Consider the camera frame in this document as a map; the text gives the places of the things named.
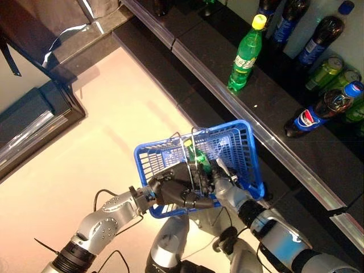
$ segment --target wire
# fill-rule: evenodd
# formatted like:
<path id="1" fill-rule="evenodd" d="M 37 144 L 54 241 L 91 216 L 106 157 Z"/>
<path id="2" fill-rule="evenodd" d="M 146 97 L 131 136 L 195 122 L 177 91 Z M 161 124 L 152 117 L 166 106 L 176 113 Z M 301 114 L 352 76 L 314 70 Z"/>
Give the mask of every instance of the wire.
<path id="1" fill-rule="evenodd" d="M 230 220 L 230 226 L 233 226 L 233 222 L 231 220 L 231 216 L 230 216 L 230 213 L 228 212 L 228 210 L 225 208 L 225 207 L 222 207 L 221 210 L 218 212 L 218 215 L 216 216 L 215 218 L 215 221 L 212 223 L 211 226 L 214 226 L 218 220 L 218 218 L 220 217 L 222 211 L 225 209 L 226 213 L 227 213 L 227 216 L 229 217 L 229 220 Z"/>
<path id="2" fill-rule="evenodd" d="M 130 269 L 129 269 L 129 265 L 127 264 L 123 254 L 121 254 L 121 252 L 119 250 L 114 250 L 109 256 L 108 258 L 104 261 L 104 263 L 102 264 L 102 266 L 100 267 L 100 269 L 97 271 L 97 273 L 100 273 L 100 271 L 103 269 L 103 267 L 105 266 L 105 264 L 108 262 L 108 260 L 111 258 L 111 256 L 113 256 L 114 253 L 118 253 L 120 255 L 120 257 L 123 259 L 124 264 L 127 268 L 127 272 L 130 273 Z"/>
<path id="3" fill-rule="evenodd" d="M 117 196 L 116 193 L 113 193 L 111 191 L 109 191 L 108 189 L 100 189 L 96 195 L 95 195 L 95 198 L 93 200 L 93 211 L 95 212 L 96 211 L 96 206 L 97 206 L 97 198 L 98 198 L 98 195 L 102 192 L 107 192 L 109 195 L 112 195 L 112 196 Z"/>
<path id="4" fill-rule="evenodd" d="M 124 231 L 126 231 L 126 230 L 128 230 L 128 229 L 131 229 L 133 226 L 135 226 L 135 225 L 139 224 L 140 222 L 142 222 L 142 220 L 144 219 L 144 217 L 143 217 L 142 215 L 139 215 L 139 217 L 140 217 L 140 220 L 139 220 L 138 222 L 136 222 L 136 223 L 132 224 L 131 226 L 128 226 L 126 229 L 123 229 L 122 231 L 120 231 L 119 233 L 117 233 L 117 234 L 115 235 L 115 237 L 116 237 L 117 235 L 122 234 Z"/>
<path id="5" fill-rule="evenodd" d="M 212 225 L 211 225 L 211 226 L 214 226 L 214 225 L 216 224 L 216 222 L 217 222 L 217 220 L 218 220 L 218 218 L 219 218 L 220 214 L 222 213 L 222 210 L 223 210 L 223 209 L 224 209 L 224 208 L 220 209 L 220 211 L 218 212 L 218 214 L 217 214 L 217 216 L 216 216 L 216 218 L 215 218 L 215 221 L 212 223 Z"/>
<path id="6" fill-rule="evenodd" d="M 249 229 L 248 227 L 244 227 L 241 231 L 239 231 L 239 233 L 237 234 L 237 237 L 239 237 L 239 235 L 243 232 L 243 231 L 245 231 L 245 230 L 247 230 L 247 229 Z"/>
<path id="7" fill-rule="evenodd" d="M 54 252 L 56 255 L 58 255 L 58 254 L 59 254 L 59 251 L 54 250 L 54 249 L 53 249 L 53 248 L 51 248 L 50 246 L 47 246 L 45 243 L 40 242 L 38 239 L 34 238 L 34 240 L 36 240 L 36 241 L 37 241 L 37 243 L 41 244 L 41 245 L 42 245 L 42 246 L 44 246 L 46 249 L 49 249 L 49 250 L 51 250 L 52 252 Z"/>
<path id="8" fill-rule="evenodd" d="M 226 209 L 225 207 L 223 207 L 227 213 L 227 216 L 229 217 L 229 220 L 230 220 L 230 226 L 233 226 L 233 222 L 231 220 L 231 216 L 230 216 L 230 213 L 228 212 L 228 209 Z"/>
<path id="9" fill-rule="evenodd" d="M 269 273 L 272 273 L 272 271 L 270 271 L 263 263 L 262 263 L 262 261 L 261 261 L 261 259 L 260 259 L 260 257 L 259 257 L 259 255 L 258 255 L 258 253 L 259 253 L 259 249 L 260 249 L 260 246 L 262 245 L 262 243 L 259 243 L 259 246 L 258 246 L 258 249 L 257 249 L 257 259 L 258 259 L 258 261 L 260 262 L 260 264 L 269 272 Z"/>
<path id="10" fill-rule="evenodd" d="M 187 255 L 186 257 L 182 258 L 181 260 L 186 260 L 187 258 L 191 257 L 192 255 L 195 255 L 196 253 L 200 252 L 200 251 L 203 251 L 205 248 L 207 248 L 209 245 L 211 245 L 211 243 L 216 239 L 217 237 L 214 237 L 212 238 L 212 240 L 206 245 L 204 246 L 203 248 L 199 249 L 199 250 L 196 250 L 195 252 Z"/>

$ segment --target wall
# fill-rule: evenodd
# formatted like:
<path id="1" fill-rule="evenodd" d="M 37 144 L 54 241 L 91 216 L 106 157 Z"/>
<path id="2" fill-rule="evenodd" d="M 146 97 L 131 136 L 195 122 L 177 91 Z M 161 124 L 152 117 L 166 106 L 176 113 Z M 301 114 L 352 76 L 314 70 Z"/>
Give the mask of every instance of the wall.
<path id="1" fill-rule="evenodd" d="M 348 15 L 346 27 L 340 37 L 316 61 L 319 65 L 322 59 L 332 54 L 339 54 L 345 62 L 358 69 L 364 76 L 364 1 L 352 0 L 355 3 L 354 10 Z M 311 5 L 305 16 L 301 19 L 292 33 L 284 52 L 294 58 L 305 46 L 313 34 L 319 21 L 334 14 L 343 0 L 311 0 Z M 270 36 L 280 18 L 285 0 L 277 8 L 267 36 Z M 258 9 L 258 0 L 229 0 L 227 6 L 237 13 L 242 19 L 251 23 Z"/>
<path id="2" fill-rule="evenodd" d="M 0 54 L 0 114 L 33 87 L 41 87 L 50 79 L 9 46 L 10 53 L 22 74 L 14 76 L 4 56 Z"/>

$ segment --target green bottle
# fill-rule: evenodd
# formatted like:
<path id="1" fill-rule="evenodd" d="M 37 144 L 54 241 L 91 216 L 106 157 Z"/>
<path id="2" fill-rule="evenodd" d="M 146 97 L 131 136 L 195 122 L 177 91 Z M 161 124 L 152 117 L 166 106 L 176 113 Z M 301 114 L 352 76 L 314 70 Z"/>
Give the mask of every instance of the green bottle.
<path id="1" fill-rule="evenodd" d="M 240 42 L 227 84 L 227 88 L 233 93 L 239 92 L 246 85 L 246 79 L 262 49 L 262 30 L 266 22 L 267 17 L 262 14 L 256 15 L 251 24 L 252 29 Z"/>
<path id="2" fill-rule="evenodd" d="M 188 139 L 184 142 L 185 147 L 187 148 L 188 154 L 189 154 L 189 160 L 190 161 L 195 161 L 195 151 L 193 150 L 193 144 L 192 144 L 192 140 Z M 199 150 L 197 147 L 196 148 L 196 161 L 198 164 L 202 164 L 202 168 L 204 169 L 204 171 L 209 174 L 212 171 L 210 162 L 207 158 L 207 156 L 201 151 Z"/>
<path id="3" fill-rule="evenodd" d="M 364 119 L 364 102 L 352 106 L 345 112 L 345 121 L 348 123 L 359 122 Z"/>

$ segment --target green can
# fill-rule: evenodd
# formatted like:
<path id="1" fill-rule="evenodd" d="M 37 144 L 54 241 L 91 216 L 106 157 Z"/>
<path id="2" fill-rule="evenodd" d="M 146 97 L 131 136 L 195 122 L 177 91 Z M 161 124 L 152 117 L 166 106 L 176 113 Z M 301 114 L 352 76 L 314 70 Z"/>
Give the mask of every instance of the green can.
<path id="1" fill-rule="evenodd" d="M 362 76 L 355 69 L 345 69 L 336 78 L 334 78 L 327 86 L 320 90 L 318 93 L 322 95 L 328 90 L 343 88 L 345 85 L 351 83 L 352 81 L 361 81 Z"/>
<path id="2" fill-rule="evenodd" d="M 345 112 L 345 121 L 349 123 L 359 122 L 364 119 L 364 102 L 356 104 Z"/>
<path id="3" fill-rule="evenodd" d="M 313 71 L 309 77 L 305 87 L 309 91 L 317 91 L 328 84 L 344 67 L 344 61 L 337 57 L 332 56 L 323 61 L 322 64 Z"/>

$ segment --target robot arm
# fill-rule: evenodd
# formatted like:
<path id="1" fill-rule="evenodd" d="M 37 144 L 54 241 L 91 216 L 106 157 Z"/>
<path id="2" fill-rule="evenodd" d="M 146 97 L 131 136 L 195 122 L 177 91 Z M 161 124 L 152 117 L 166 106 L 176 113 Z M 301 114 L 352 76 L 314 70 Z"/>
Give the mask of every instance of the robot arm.
<path id="1" fill-rule="evenodd" d="M 226 174 L 215 173 L 216 197 L 223 206 L 238 214 L 266 249 L 264 255 L 279 270 L 289 269 L 297 273 L 359 272 L 334 256 L 313 251 L 309 241 L 298 230 L 274 211 L 254 201 L 248 191 L 234 185 Z"/>
<path id="2" fill-rule="evenodd" d="M 138 190 L 130 187 L 128 192 L 111 198 L 82 220 L 76 234 L 42 273 L 86 272 L 118 231 L 154 203 L 155 196 L 150 187 Z"/>

